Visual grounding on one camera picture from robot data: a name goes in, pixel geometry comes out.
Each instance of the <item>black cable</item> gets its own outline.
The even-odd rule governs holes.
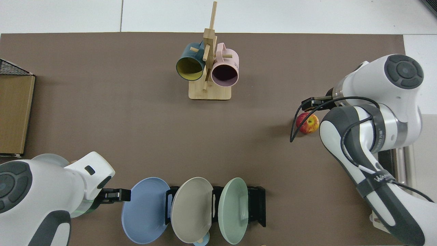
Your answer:
[[[299,106],[298,110],[296,111],[295,118],[293,119],[293,124],[292,124],[292,126],[291,126],[290,143],[293,142],[293,140],[296,138],[296,135],[297,135],[299,129],[303,126],[303,124],[306,122],[306,120],[307,120],[307,119],[308,119],[312,114],[314,114],[314,112],[316,112],[318,109],[322,108],[323,106],[325,106],[325,105],[327,105],[327,104],[329,104],[329,103],[337,102],[337,101],[341,101],[341,100],[347,100],[347,99],[359,99],[359,100],[365,100],[365,101],[371,102],[372,104],[374,104],[374,105],[379,109],[379,104],[378,104],[376,101],[374,101],[374,100],[372,100],[372,99],[370,99],[370,98],[366,98],[366,97],[351,96],[351,97],[341,97],[341,98],[332,99],[332,100],[329,100],[329,101],[327,101],[327,102],[324,102],[324,103],[320,104],[319,106],[317,106],[317,107],[315,107],[313,110],[311,110],[311,112],[310,112],[310,113],[309,113],[309,114],[308,114],[308,115],[303,119],[303,121],[302,121],[302,122],[300,123],[300,125],[297,127],[296,131],[293,132],[293,129],[294,129],[295,124],[296,124],[296,118],[297,118],[297,115],[298,115],[298,113],[299,113],[299,110],[302,108],[302,104],[301,104],[301,105]]]
[[[420,192],[420,191],[418,191],[418,190],[416,190],[416,189],[414,189],[414,188],[411,188],[410,186],[406,186],[406,185],[401,184],[401,183],[399,183],[399,182],[397,182],[397,181],[394,181],[394,180],[392,181],[392,183],[395,184],[395,185],[397,185],[397,186],[403,187],[403,188],[405,188],[405,189],[408,189],[408,190],[410,190],[410,191],[412,191],[412,192],[414,192],[414,193],[417,193],[417,194],[423,196],[423,197],[424,197],[425,199],[427,199],[429,202],[432,202],[432,203],[434,202],[431,198],[429,198],[429,196],[423,194],[422,192]]]
[[[341,146],[341,151],[343,152],[343,155],[347,158],[347,160],[350,162],[350,163],[352,163],[352,164],[354,164],[356,167],[358,167],[359,166],[359,164],[357,164],[348,154],[347,154],[347,152],[346,152],[346,146],[345,146],[345,144],[344,144],[344,140],[345,140],[345,138],[346,138],[346,135],[350,132],[350,130],[352,129],[352,128],[354,128],[354,127],[356,127],[357,125],[359,125],[359,124],[361,124],[361,123],[364,123],[364,122],[366,122],[366,121],[368,121],[368,120],[371,120],[371,119],[373,119],[373,117],[372,116],[369,116],[369,117],[367,117],[366,119],[362,119],[362,120],[360,120],[360,121],[357,121],[357,122],[355,122],[355,123],[353,123],[353,124],[351,124],[351,125],[349,125],[347,128],[346,128],[346,130],[344,131],[344,133],[341,135],[341,138],[340,138],[340,146]]]

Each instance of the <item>wooden base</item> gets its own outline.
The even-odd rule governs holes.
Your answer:
[[[206,80],[206,68],[203,75],[196,81],[188,84],[188,97],[192,100],[229,100],[231,99],[231,88],[218,86],[212,81]]]

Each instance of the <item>apple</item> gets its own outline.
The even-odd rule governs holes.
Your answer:
[[[309,115],[308,112],[301,113],[297,119],[296,119],[296,127],[299,127],[302,121],[305,119],[305,117]],[[308,119],[303,123],[302,127],[299,129],[299,131],[308,134],[313,133],[317,131],[319,128],[319,119],[315,114],[312,114]]]

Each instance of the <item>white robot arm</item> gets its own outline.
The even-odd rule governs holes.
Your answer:
[[[422,80],[422,68],[412,58],[384,56],[362,63],[320,101],[320,108],[331,109],[319,128],[324,146],[388,231],[409,246],[437,245],[437,204],[400,189],[372,153],[417,140]],[[304,110],[312,109],[317,98],[302,103]]]
[[[111,194],[103,186],[114,174],[96,152],[70,165],[52,154],[1,164],[0,245],[68,245],[71,218],[115,201],[101,197]],[[121,190],[118,199],[130,200]]]

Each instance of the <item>mug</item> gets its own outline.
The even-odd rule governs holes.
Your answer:
[[[211,70],[211,79],[223,87],[230,87],[237,83],[239,74],[239,58],[237,52],[227,49],[225,43],[217,45],[215,62]]]
[[[190,43],[185,47],[184,52],[176,63],[177,73],[185,80],[194,81],[202,77],[205,62],[203,54],[205,48],[203,41],[200,43]]]

